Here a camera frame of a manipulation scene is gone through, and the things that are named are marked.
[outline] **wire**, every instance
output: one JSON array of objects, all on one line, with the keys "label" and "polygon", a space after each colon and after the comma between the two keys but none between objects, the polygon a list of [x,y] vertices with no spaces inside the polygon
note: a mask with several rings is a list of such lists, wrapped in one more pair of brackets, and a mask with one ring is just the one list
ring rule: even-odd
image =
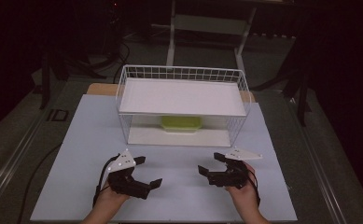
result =
[{"label": "wire", "polygon": [[27,184],[26,190],[24,191],[24,196],[23,196],[23,202],[21,203],[21,211],[19,212],[19,217],[18,217],[18,224],[21,223],[21,219],[23,217],[23,211],[24,211],[24,206],[26,205],[26,201],[27,201],[27,194],[29,192],[30,189],[30,185],[33,182],[33,178],[36,174],[36,171],[39,169],[39,167],[41,166],[41,164],[47,159],[47,157],[54,151],[56,151],[56,149],[58,149],[60,146],[62,145],[62,143],[60,143],[59,145],[57,145],[56,147],[54,147],[53,149],[50,150],[50,152],[47,153],[47,155],[45,155],[45,157],[39,162],[39,164],[35,167],[32,175],[30,176],[29,182]]},{"label": "wire", "polygon": [[126,50],[128,50],[128,51],[126,53],[126,57],[125,58],[123,58],[123,56],[121,54],[119,54],[119,57],[120,57],[120,60],[122,61],[122,63],[120,64],[119,68],[117,69],[117,71],[114,74],[114,77],[112,79],[112,83],[113,84],[115,84],[115,79],[117,78],[120,69],[123,67],[123,65],[128,64],[128,58],[129,58],[129,55],[131,53],[131,49],[129,48],[129,46],[127,46],[123,42],[121,42],[120,44],[123,45],[126,48]]},{"label": "wire", "polygon": [[109,159],[106,163],[105,166],[103,167],[102,173],[100,174],[100,179],[99,179],[99,184],[96,186],[96,191],[94,193],[94,197],[93,197],[93,206],[96,204],[97,198],[99,197],[100,193],[105,190],[106,188],[102,189],[102,182],[103,182],[103,177],[105,175],[105,169],[106,167],[109,165],[109,163],[111,161],[116,160],[119,157],[120,154],[118,154],[118,156],[116,157],[112,157],[111,159]]}]

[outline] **white tabletop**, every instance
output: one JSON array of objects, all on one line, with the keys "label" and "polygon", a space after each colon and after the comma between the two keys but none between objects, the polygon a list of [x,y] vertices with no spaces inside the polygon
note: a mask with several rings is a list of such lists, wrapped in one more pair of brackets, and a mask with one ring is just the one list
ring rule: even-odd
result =
[{"label": "white tabletop", "polygon": [[[296,220],[272,141],[258,104],[250,114],[235,146],[262,154],[249,162],[258,178],[260,211],[272,221]],[[113,218],[119,222],[233,222],[242,221],[230,195],[208,185],[198,165],[225,171],[214,152],[229,148],[127,146],[116,114],[114,96],[84,95],[53,163],[31,220],[80,221],[91,210],[95,186],[105,162],[128,148],[145,156],[133,177],[141,182],[163,178],[147,200],[131,198]]]}]

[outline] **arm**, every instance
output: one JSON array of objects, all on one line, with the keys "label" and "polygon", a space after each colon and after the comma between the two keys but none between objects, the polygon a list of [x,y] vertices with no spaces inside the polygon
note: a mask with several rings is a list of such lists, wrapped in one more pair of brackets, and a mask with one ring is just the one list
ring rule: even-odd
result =
[{"label": "arm", "polygon": [[105,182],[103,190],[97,198],[91,212],[85,217],[81,224],[106,224],[118,212],[120,207],[126,200],[128,195],[117,194],[111,188],[108,188],[108,183]]},{"label": "arm", "polygon": [[[246,164],[248,170],[255,173],[254,169]],[[270,223],[258,210],[257,196],[251,183],[247,184],[241,189],[235,187],[226,187],[227,191],[233,200],[237,212],[246,224],[266,224]]]}]

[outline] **basket shelf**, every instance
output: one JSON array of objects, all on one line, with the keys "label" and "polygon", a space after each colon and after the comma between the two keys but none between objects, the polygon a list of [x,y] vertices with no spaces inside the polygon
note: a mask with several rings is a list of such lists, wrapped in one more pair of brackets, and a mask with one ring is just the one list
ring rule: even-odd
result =
[{"label": "basket shelf", "polygon": [[[251,101],[241,70],[143,65],[123,67],[116,99],[128,144],[199,147],[230,147]],[[169,131],[163,116],[201,124]]]}]

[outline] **wire rack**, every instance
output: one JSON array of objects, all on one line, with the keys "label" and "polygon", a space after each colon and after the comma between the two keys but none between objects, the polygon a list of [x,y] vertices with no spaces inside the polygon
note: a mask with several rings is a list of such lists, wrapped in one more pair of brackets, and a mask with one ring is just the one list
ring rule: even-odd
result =
[{"label": "wire rack", "polygon": [[[125,65],[122,68],[119,79],[116,107],[119,113],[122,131],[127,142],[133,123],[133,114],[122,114],[119,111],[123,99],[123,93],[126,87],[126,81],[129,77],[236,83],[241,99],[244,102],[246,116],[250,110],[251,95],[245,79],[245,74],[242,70],[185,66]],[[226,118],[226,126],[229,132],[231,146],[235,142],[239,131],[243,127],[246,116]]]}]

